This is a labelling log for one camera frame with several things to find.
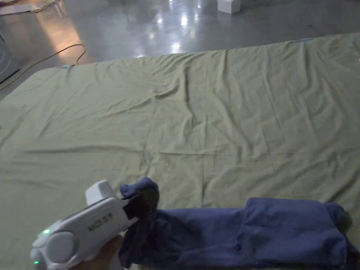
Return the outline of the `person's left hand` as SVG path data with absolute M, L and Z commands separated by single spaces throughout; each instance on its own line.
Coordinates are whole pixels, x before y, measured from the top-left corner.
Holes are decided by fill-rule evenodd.
M 121 248 L 122 242 L 123 237 L 121 235 L 117 235 L 114 239 L 102 247 L 95 258 L 89 261 L 83 261 L 71 267 L 70 270 L 108 270 L 111 260 Z

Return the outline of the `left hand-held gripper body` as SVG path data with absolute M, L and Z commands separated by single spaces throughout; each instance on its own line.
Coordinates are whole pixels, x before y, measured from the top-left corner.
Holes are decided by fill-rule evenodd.
M 119 198 L 102 180 L 86 192 L 87 206 L 43 230 L 32 244 L 30 258 L 37 270 L 67 270 L 94 258 L 102 246 L 138 221 L 133 209 L 138 194 Z

